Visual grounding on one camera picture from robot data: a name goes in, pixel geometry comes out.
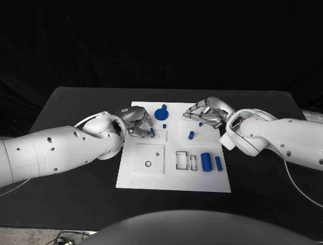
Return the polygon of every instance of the blue plastic part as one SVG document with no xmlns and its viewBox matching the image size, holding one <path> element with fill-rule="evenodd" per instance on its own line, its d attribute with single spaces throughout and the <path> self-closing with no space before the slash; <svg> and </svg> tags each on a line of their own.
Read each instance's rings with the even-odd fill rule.
<svg viewBox="0 0 323 245">
<path fill-rule="evenodd" d="M 202 160 L 202 170 L 204 172 L 212 171 L 212 162 L 211 162 L 211 155 L 209 153 L 201 154 L 201 160 Z"/>
<path fill-rule="evenodd" d="M 195 132 L 191 131 L 191 133 L 189 133 L 189 139 L 194 139 L 194 136 L 195 136 Z"/>
<path fill-rule="evenodd" d="M 221 159 L 220 159 L 220 157 L 215 157 L 215 163 L 217 163 L 218 171 L 222 171 L 222 165 L 221 165 Z"/>
<path fill-rule="evenodd" d="M 155 112 L 155 117 L 158 120 L 163 121 L 168 119 L 169 117 L 169 112 L 168 112 L 168 106 L 163 105 L 162 106 L 162 109 L 158 109 L 156 112 Z"/>
</svg>

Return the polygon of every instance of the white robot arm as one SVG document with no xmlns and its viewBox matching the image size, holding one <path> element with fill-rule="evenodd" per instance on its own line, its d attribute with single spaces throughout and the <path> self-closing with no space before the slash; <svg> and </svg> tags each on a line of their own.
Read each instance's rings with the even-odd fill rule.
<svg viewBox="0 0 323 245">
<path fill-rule="evenodd" d="M 153 122 L 143 107 L 99 113 L 76 127 L 48 129 L 22 137 L 0 140 L 0 187 L 35 177 L 65 172 L 96 158 L 110 159 L 120 152 L 126 133 L 155 137 L 140 129 Z"/>
<path fill-rule="evenodd" d="M 192 112 L 205 107 L 201 114 Z M 184 114 L 220 128 L 227 123 L 227 133 L 220 142 L 231 150 L 235 146 L 250 156 L 271 149 L 289 162 L 323 170 L 323 123 L 277 119 L 258 109 L 235 111 L 215 97 L 197 103 Z"/>
</svg>

